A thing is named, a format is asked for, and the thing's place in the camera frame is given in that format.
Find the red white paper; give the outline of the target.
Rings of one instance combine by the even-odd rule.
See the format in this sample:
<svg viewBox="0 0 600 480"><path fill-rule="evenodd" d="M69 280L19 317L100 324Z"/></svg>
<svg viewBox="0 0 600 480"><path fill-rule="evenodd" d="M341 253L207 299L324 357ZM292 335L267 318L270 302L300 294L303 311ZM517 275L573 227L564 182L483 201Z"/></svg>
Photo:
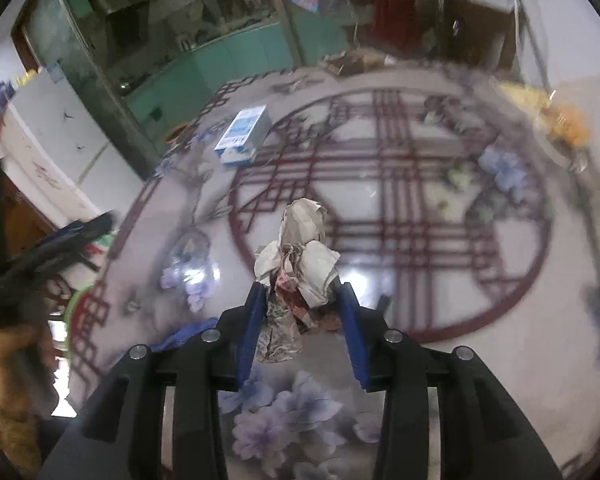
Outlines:
<svg viewBox="0 0 600 480"><path fill-rule="evenodd" d="M326 245L326 214L314 200L295 200L283 213L276 240L258 252L254 277L266 289L260 363L293 359L302 350L303 333L341 330L335 308L340 253Z"/></svg>

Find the small white blue milk carton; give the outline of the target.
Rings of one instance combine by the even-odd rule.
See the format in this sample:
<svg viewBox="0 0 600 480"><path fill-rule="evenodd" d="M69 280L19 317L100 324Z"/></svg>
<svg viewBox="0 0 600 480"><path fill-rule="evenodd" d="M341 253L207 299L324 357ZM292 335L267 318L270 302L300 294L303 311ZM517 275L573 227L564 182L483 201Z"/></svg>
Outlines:
<svg viewBox="0 0 600 480"><path fill-rule="evenodd" d="M220 163L227 167L252 164L271 126L265 105L238 112L215 145Z"/></svg>

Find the teal kitchen cabinets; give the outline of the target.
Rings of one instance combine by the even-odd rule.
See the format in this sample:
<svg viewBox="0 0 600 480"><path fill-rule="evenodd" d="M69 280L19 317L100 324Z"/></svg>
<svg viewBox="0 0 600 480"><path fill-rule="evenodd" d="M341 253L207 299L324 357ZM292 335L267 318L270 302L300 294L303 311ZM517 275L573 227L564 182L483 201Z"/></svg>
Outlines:
<svg viewBox="0 0 600 480"><path fill-rule="evenodd" d="M158 150L222 84L297 63L282 0L65 0L70 80L110 138Z"/></svg>

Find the green rimmed red basin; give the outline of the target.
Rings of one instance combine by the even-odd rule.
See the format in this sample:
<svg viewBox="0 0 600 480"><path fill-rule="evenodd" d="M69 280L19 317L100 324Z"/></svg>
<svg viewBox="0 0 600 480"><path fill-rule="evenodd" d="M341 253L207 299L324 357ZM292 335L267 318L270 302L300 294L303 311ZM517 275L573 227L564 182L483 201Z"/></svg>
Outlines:
<svg viewBox="0 0 600 480"><path fill-rule="evenodd" d="M73 338L86 339L91 335L94 322L91 318L92 312L87 309L87 304L90 302L91 290L94 286L94 283L90 283L76 290L67 304L64 313L67 331L65 350L67 359L71 359Z"/></svg>

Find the white refrigerator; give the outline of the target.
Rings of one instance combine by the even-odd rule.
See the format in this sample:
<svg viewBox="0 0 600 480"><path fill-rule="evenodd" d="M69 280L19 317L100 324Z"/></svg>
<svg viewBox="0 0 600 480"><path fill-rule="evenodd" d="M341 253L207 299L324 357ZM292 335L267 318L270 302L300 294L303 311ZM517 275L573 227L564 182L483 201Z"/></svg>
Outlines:
<svg viewBox="0 0 600 480"><path fill-rule="evenodd" d="M0 141L68 222L122 221L143 187L56 65L16 91Z"/></svg>

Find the red hanging garment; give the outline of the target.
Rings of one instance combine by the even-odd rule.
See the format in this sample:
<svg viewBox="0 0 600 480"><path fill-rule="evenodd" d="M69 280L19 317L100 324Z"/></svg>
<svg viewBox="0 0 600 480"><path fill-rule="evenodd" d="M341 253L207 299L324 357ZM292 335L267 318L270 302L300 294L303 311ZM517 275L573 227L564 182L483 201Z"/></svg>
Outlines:
<svg viewBox="0 0 600 480"><path fill-rule="evenodd" d="M400 51L419 44L417 0L375 0L372 31L375 37Z"/></svg>

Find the clear bag of yellow snacks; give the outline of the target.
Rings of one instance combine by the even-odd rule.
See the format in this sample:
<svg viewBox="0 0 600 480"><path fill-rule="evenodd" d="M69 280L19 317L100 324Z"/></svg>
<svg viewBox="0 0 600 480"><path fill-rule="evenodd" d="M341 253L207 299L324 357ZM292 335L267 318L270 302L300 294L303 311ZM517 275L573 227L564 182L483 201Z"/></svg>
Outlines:
<svg viewBox="0 0 600 480"><path fill-rule="evenodd" d="M600 144L600 73L550 88L525 84L522 90L544 153L576 174L593 168Z"/></svg>

